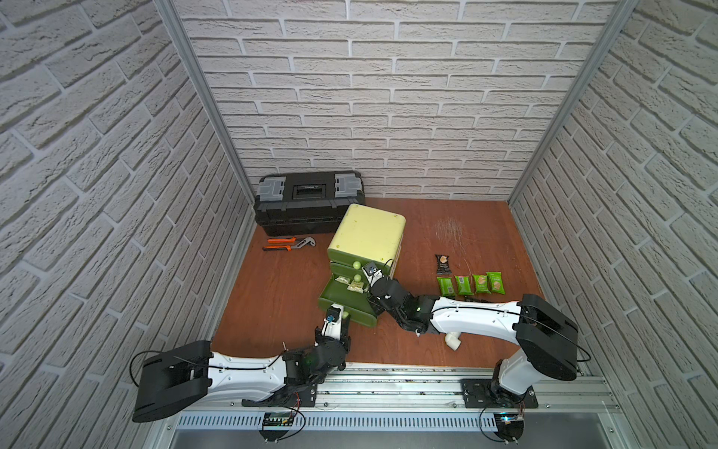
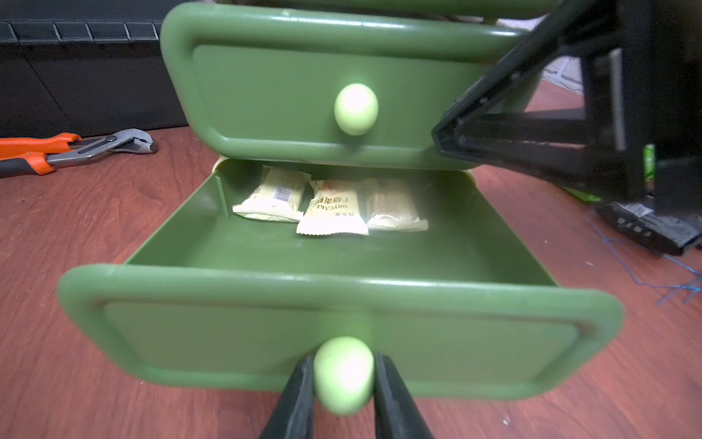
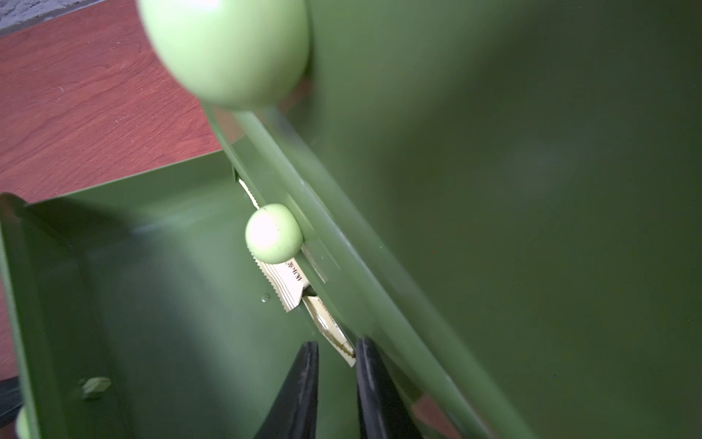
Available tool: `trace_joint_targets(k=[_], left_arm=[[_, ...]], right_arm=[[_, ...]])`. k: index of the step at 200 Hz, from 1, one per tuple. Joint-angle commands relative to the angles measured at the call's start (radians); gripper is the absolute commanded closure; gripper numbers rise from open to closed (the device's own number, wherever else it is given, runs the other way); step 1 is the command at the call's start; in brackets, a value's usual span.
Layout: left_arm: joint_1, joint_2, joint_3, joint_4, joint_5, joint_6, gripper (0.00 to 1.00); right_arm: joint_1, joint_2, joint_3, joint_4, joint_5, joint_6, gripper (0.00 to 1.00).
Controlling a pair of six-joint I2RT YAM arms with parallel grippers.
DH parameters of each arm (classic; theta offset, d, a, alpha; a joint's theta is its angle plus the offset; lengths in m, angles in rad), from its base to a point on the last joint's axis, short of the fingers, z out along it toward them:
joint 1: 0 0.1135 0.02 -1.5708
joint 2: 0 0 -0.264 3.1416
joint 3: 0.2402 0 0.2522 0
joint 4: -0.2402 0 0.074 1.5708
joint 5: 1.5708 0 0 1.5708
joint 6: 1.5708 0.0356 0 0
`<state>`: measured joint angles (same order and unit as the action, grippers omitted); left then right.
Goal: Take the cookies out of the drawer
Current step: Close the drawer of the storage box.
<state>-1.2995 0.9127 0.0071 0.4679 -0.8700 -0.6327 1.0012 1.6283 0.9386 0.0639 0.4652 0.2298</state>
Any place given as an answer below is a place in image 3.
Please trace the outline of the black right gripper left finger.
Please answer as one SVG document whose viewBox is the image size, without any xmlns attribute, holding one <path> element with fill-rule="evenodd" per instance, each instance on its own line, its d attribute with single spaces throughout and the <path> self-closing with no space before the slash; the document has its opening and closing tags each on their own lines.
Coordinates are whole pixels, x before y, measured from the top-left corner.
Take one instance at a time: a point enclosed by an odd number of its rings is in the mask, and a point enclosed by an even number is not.
<svg viewBox="0 0 702 439">
<path fill-rule="evenodd" d="M 301 345 L 256 439 L 314 439 L 318 407 L 319 347 Z"/>
</svg>

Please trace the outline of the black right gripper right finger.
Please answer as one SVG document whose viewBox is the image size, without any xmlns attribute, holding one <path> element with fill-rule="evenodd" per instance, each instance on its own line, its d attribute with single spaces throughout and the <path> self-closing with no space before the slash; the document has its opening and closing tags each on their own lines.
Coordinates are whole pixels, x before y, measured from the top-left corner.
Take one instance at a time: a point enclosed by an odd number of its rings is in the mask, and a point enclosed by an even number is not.
<svg viewBox="0 0 702 439">
<path fill-rule="evenodd" d="M 369 338 L 356 343 L 356 394 L 361 438 L 422 438 Z"/>
</svg>

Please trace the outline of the green bottom drawer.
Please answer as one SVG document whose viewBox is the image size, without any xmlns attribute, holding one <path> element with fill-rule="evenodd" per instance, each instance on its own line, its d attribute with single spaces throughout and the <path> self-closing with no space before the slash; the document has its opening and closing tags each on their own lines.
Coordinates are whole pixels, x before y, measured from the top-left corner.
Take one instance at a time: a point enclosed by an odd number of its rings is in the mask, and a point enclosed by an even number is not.
<svg viewBox="0 0 702 439">
<path fill-rule="evenodd" d="M 35 438 L 252 438 L 303 343 L 316 434 L 356 438 L 356 376 L 284 312 L 219 152 L 56 199 L 1 197 L 1 271 Z"/>
</svg>

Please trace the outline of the green drawer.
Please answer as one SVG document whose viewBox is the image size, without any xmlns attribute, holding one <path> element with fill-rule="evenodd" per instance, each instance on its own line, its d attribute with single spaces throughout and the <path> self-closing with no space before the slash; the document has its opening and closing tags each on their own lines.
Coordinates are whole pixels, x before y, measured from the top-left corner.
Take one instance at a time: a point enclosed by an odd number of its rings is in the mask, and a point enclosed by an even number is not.
<svg viewBox="0 0 702 439">
<path fill-rule="evenodd" d="M 1 197 L 1 271 L 35 438 L 252 438 L 303 343 L 316 434 L 356 438 L 356 376 L 284 312 L 219 152 L 56 199 Z"/>
<path fill-rule="evenodd" d="M 252 198 L 294 214 L 305 236 L 300 269 L 348 338 L 375 342 L 406 402 L 429 397 L 467 437 L 535 435 L 336 184 L 294 115 L 204 112 Z"/>
<path fill-rule="evenodd" d="M 698 1 L 141 1 L 277 109 L 534 430 L 701 435 Z"/>
</svg>

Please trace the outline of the beige cookie packet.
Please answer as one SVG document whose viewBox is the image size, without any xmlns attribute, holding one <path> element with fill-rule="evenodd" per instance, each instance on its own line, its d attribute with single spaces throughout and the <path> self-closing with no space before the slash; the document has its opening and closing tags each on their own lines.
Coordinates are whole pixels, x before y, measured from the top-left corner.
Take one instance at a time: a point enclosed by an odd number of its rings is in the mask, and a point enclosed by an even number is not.
<svg viewBox="0 0 702 439">
<path fill-rule="evenodd" d="M 304 296 L 302 301 L 320 333 L 347 362 L 349 367 L 353 368 L 356 365 L 355 349 L 321 298 Z"/>
<path fill-rule="evenodd" d="M 245 241 L 255 263 L 271 283 L 283 309 L 290 312 L 300 305 L 303 291 L 310 285 L 297 261 L 302 250 L 303 232 L 294 215 L 283 204 L 261 206 L 242 179 L 238 183 L 254 208 L 245 229 Z"/>
</svg>

